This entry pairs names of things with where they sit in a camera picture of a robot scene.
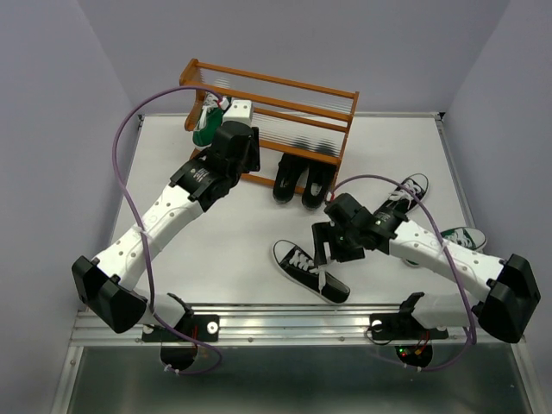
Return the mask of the green sneaker white laces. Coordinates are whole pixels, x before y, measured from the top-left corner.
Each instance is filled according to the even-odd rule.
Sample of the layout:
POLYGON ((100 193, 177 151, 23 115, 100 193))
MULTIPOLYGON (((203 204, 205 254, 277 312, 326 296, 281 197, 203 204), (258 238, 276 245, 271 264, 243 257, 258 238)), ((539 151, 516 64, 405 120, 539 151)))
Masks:
POLYGON ((223 123, 223 115, 229 103, 226 96, 217 97, 212 93, 205 95, 198 122, 192 131, 192 143, 197 150, 211 145, 216 129, 223 123))

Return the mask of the black sneaker white laces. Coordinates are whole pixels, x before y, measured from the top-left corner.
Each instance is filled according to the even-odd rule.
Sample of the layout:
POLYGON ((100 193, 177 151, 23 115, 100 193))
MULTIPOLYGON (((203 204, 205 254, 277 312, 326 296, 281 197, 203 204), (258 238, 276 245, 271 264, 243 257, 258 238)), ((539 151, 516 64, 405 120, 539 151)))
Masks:
POLYGON ((350 288, 330 273, 316 267, 314 260, 297 244, 278 240, 272 247, 277 268, 293 283, 330 304, 343 304, 350 288))

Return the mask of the all black sneaker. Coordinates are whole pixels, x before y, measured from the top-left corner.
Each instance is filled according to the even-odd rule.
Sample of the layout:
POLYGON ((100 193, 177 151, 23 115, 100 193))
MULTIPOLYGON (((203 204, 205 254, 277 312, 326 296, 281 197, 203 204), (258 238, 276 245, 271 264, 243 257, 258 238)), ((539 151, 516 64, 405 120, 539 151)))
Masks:
POLYGON ((302 204, 307 210, 316 210, 323 200, 333 182, 336 166, 311 162, 307 176, 306 186, 302 195, 302 204))
POLYGON ((308 167, 308 160, 294 154, 283 154, 273 184, 273 198, 279 204, 292 200, 301 175, 308 167))

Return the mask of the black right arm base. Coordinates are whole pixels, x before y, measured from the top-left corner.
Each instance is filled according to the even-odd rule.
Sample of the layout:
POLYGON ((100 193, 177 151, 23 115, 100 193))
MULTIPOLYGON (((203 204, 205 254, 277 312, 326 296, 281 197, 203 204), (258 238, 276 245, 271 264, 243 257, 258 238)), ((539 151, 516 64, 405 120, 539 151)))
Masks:
POLYGON ((446 329, 425 328, 414 318, 415 306, 424 297, 424 293, 415 292, 400 304, 397 312, 372 314, 370 324, 364 332, 365 337, 379 345, 393 341, 448 339, 449 333, 446 329))

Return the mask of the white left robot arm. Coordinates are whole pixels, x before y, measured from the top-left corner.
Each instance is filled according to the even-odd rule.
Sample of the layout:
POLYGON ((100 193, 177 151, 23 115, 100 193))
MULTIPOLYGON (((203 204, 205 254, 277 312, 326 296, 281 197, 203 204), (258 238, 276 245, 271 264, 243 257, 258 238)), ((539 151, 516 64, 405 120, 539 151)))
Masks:
POLYGON ((153 259, 189 223, 260 169, 259 130, 237 121, 219 126, 210 147, 188 160, 140 221, 104 251, 78 257, 72 275, 80 300, 117 334, 155 322, 135 291, 153 259))

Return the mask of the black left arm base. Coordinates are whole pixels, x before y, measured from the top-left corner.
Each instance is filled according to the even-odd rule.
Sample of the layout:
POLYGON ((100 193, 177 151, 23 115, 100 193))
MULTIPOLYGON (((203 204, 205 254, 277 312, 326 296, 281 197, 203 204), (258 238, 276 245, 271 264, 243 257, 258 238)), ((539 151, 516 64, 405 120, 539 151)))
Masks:
MULTIPOLYGON (((154 300, 156 314, 180 334, 201 342, 217 342, 220 317, 217 314, 202 314, 190 304, 172 293, 157 294, 154 300)), ((141 340, 146 343, 182 342, 183 339, 165 328, 147 309, 141 320, 141 340)))

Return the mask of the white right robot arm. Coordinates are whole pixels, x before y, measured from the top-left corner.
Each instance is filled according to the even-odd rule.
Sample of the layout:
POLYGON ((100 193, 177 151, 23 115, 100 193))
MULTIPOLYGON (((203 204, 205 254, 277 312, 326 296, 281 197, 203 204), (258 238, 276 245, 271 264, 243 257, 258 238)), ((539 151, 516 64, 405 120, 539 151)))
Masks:
POLYGON ((380 206, 370 212, 348 193, 339 195, 324 210, 327 222, 312 226, 314 265, 340 263, 379 251, 419 266, 455 283, 454 295, 412 293, 398 311, 378 316, 373 328, 378 341, 414 340, 423 334, 446 337, 439 329, 479 325, 490 336, 519 342, 540 302, 530 263, 513 254, 509 259, 485 255, 424 229, 405 213, 380 206))

